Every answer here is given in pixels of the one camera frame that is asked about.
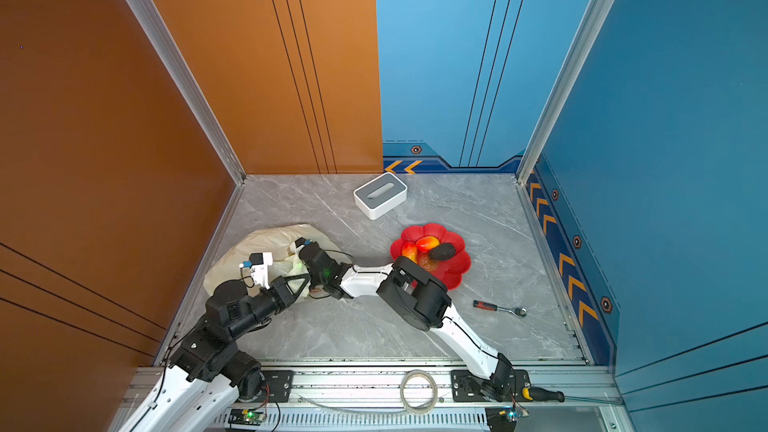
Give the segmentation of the cream plastic bag orange prints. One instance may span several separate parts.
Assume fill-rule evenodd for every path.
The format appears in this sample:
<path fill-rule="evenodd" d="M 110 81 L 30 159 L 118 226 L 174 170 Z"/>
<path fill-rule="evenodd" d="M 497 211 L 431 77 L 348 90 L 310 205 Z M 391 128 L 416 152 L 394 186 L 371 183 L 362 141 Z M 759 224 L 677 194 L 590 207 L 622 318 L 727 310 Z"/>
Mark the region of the cream plastic bag orange prints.
<path fill-rule="evenodd" d="M 220 283 L 240 280 L 240 264 L 248 260 L 252 253 L 272 254 L 273 264 L 268 266 L 269 280 L 278 276 L 306 273 L 306 267 L 295 252 L 294 243 L 299 238 L 317 242 L 324 250 L 340 250 L 327 235 L 309 224 L 257 230 L 233 246 L 211 267 L 203 281 L 204 290 L 208 295 L 212 295 Z"/>

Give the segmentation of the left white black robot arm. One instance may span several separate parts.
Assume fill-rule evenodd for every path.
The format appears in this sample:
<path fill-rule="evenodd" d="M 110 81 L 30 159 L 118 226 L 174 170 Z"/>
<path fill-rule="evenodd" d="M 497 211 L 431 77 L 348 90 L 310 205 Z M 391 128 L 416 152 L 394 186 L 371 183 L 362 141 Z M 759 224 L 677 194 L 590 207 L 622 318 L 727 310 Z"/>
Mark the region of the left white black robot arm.
<path fill-rule="evenodd" d="M 171 353 L 162 375 L 123 431 L 203 431 L 236 402 L 271 398 L 261 363 L 238 348 L 293 305 L 308 274 L 279 276 L 252 296 L 241 280 L 219 284 L 196 325 Z"/>

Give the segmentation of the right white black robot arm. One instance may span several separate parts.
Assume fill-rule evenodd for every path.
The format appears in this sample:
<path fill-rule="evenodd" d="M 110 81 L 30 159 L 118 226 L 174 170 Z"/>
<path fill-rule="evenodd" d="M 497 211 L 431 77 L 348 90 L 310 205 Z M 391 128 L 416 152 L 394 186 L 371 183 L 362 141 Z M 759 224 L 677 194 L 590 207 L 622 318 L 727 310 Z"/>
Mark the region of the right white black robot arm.
<path fill-rule="evenodd" d="M 297 239 L 293 248 L 311 276 L 311 285 L 336 299 L 377 296 L 407 324 L 431 332 L 462 359 L 480 381 L 486 399 L 509 401 L 514 385 L 509 359 L 486 343 L 462 318 L 447 286 L 407 257 L 380 267 L 339 263 L 318 242 Z"/>

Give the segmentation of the white grey tissue box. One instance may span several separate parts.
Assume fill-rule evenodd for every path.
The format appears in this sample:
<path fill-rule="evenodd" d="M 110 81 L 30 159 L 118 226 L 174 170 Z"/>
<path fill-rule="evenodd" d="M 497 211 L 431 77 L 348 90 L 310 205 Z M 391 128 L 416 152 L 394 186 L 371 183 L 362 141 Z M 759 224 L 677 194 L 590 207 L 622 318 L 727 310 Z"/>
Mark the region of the white grey tissue box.
<path fill-rule="evenodd" d="M 407 199 L 408 187 L 391 172 L 358 187 L 353 192 L 357 207 L 370 220 L 377 220 Z"/>

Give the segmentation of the red orange peach fruit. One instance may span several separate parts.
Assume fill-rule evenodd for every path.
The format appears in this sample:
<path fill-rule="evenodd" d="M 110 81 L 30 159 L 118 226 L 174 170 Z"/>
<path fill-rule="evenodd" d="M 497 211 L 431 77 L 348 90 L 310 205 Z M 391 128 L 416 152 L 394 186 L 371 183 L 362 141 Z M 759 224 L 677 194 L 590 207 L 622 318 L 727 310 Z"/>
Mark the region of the red orange peach fruit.
<path fill-rule="evenodd" d="M 424 236 L 416 241 L 417 250 L 422 254 L 428 254 L 432 249 L 440 245 L 440 240 L 434 236 Z"/>

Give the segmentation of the red flower-shaped plate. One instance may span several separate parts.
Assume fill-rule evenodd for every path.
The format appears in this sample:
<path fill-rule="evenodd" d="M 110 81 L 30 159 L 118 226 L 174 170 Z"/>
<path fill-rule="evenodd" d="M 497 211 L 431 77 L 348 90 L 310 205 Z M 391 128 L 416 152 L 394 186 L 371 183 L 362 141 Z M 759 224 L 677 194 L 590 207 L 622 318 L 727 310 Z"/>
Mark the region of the red flower-shaped plate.
<path fill-rule="evenodd" d="M 465 241 L 458 233 L 450 231 L 437 223 L 409 226 L 390 245 L 391 258 L 397 259 L 402 257 L 400 252 L 405 241 L 411 241 L 416 244 L 418 239 L 429 235 L 438 238 L 440 244 L 454 244 L 457 254 L 451 260 L 436 262 L 430 260 L 428 254 L 422 254 L 418 251 L 418 262 L 416 264 L 441 280 L 449 290 L 454 290 L 461 284 L 463 275 L 469 271 L 472 264 L 470 255 L 466 251 Z"/>

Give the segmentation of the left green circuit board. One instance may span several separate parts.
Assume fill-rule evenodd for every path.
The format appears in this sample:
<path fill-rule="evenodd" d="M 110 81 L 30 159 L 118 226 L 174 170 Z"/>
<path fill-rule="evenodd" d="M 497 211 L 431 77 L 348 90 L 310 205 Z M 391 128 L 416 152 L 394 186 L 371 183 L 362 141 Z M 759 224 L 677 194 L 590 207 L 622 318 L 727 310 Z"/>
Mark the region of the left green circuit board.
<path fill-rule="evenodd" d="M 260 427 L 266 420 L 267 413 L 257 409 L 231 409 L 227 427 L 233 429 L 235 426 L 253 426 Z"/>

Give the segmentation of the green circuit board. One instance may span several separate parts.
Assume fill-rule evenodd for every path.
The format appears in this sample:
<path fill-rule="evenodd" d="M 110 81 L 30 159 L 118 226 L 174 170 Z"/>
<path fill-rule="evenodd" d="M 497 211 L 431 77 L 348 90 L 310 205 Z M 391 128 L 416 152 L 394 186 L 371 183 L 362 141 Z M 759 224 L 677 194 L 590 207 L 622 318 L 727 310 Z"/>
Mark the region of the green circuit board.
<path fill-rule="evenodd" d="M 491 407 L 485 409 L 485 415 L 490 432 L 515 432 L 529 413 L 520 407 Z"/>
<path fill-rule="evenodd" d="M 267 413 L 257 409 L 231 409 L 227 427 L 233 429 L 235 426 L 253 426 L 260 427 L 266 420 Z"/>

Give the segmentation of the coiled clear tube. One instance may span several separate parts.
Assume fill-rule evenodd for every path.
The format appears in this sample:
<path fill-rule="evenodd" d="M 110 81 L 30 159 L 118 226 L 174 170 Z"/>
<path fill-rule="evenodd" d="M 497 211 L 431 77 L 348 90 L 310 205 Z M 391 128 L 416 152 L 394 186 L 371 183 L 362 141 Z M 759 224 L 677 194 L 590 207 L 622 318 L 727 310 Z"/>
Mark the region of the coiled clear tube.
<path fill-rule="evenodd" d="M 399 399 L 406 413 L 426 415 L 439 402 L 439 388 L 434 377 L 424 370 L 408 371 L 400 382 Z"/>

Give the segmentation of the red black ratchet wrench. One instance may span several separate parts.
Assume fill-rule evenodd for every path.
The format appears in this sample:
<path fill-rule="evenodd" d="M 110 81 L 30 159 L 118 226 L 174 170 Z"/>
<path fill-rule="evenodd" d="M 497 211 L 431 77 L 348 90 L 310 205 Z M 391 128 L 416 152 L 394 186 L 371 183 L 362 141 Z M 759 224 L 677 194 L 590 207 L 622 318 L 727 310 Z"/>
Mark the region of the red black ratchet wrench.
<path fill-rule="evenodd" d="M 473 307 L 486 311 L 503 312 L 517 317 L 525 317 L 527 315 L 527 310 L 524 307 L 504 307 L 480 300 L 474 300 Z"/>

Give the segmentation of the right green circuit board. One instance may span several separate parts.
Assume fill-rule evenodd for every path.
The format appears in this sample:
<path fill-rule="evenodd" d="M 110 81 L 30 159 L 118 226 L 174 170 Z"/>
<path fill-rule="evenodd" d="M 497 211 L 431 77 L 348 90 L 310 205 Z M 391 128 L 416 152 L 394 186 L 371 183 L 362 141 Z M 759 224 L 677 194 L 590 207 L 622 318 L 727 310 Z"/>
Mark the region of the right green circuit board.
<path fill-rule="evenodd" d="M 529 413 L 520 407 L 491 407 L 485 409 L 485 415 L 490 432 L 515 432 Z"/>

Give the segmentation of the yellow black screwdriver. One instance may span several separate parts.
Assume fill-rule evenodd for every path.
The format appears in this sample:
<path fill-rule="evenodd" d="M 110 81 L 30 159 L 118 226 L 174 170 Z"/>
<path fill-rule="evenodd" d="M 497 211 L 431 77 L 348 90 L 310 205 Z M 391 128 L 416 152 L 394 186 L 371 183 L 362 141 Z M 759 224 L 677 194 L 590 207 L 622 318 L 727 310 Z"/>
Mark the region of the yellow black screwdriver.
<path fill-rule="evenodd" d="M 563 392 L 550 391 L 541 387 L 525 387 L 522 389 L 522 396 L 531 402 L 555 401 L 564 403 L 566 400 Z"/>

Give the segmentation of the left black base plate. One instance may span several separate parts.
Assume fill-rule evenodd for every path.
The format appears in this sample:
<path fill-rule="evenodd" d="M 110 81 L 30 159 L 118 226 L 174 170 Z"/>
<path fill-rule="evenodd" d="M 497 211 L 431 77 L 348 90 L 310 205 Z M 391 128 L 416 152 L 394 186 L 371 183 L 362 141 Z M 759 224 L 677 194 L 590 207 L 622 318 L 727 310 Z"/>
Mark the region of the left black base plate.
<path fill-rule="evenodd" d="M 293 387 L 293 370 L 262 370 L 252 373 L 238 386 L 241 403 L 287 403 Z"/>

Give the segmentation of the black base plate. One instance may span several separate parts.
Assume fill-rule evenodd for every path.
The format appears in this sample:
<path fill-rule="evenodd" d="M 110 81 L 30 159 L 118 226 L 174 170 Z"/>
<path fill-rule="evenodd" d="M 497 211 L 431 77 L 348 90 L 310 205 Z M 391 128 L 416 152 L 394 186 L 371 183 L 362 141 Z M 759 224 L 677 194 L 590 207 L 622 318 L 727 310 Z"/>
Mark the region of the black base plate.
<path fill-rule="evenodd" d="M 252 373 L 238 386 L 241 403 L 287 403 L 293 387 L 293 370 L 262 370 Z"/>
<path fill-rule="evenodd" d="M 510 372 L 504 386 L 491 379 L 481 379 L 468 370 L 453 370 L 450 373 L 453 401 L 464 402 L 529 402 L 523 389 L 531 385 L 529 373 L 517 369 Z"/>

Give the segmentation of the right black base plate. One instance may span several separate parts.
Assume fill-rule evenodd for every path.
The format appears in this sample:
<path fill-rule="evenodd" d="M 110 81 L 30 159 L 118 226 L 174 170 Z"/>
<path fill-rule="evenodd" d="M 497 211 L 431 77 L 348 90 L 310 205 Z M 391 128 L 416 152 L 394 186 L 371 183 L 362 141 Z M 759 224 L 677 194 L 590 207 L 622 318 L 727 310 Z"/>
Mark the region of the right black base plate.
<path fill-rule="evenodd" d="M 510 372 L 504 386 L 491 379 L 481 379 L 468 370 L 453 370 L 450 373 L 453 401 L 464 402 L 529 402 L 523 389 L 531 385 L 529 373 L 517 369 Z"/>

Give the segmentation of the aluminium rail frame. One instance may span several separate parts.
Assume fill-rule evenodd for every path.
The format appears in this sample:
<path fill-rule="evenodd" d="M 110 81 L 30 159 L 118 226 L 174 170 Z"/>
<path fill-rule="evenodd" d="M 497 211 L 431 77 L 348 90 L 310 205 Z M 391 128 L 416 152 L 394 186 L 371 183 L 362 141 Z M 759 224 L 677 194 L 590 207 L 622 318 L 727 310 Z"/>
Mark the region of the aluminium rail frame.
<path fill-rule="evenodd" d="M 404 411 L 399 399 L 399 385 L 410 370 L 430 373 L 439 388 L 439 402 L 426 415 Z M 265 361 L 262 370 L 293 370 L 294 380 L 287 403 L 268 402 L 232 405 L 203 431 L 394 431 L 394 430 L 489 430 L 485 409 L 520 407 L 529 416 L 516 430 L 541 416 L 544 410 L 564 412 L 570 409 L 596 410 L 599 424 L 607 430 L 629 431 L 631 425 L 624 402 L 605 367 L 577 362 L 523 361 L 513 370 L 529 373 L 531 385 L 560 391 L 565 402 L 464 402 L 453 401 L 450 373 L 467 370 L 457 360 L 434 361 Z M 159 381 L 162 368 L 143 368 L 136 373 L 110 425 L 123 431 L 122 425 L 137 410 Z M 231 409 L 257 409 L 267 413 L 260 427 L 227 427 Z"/>

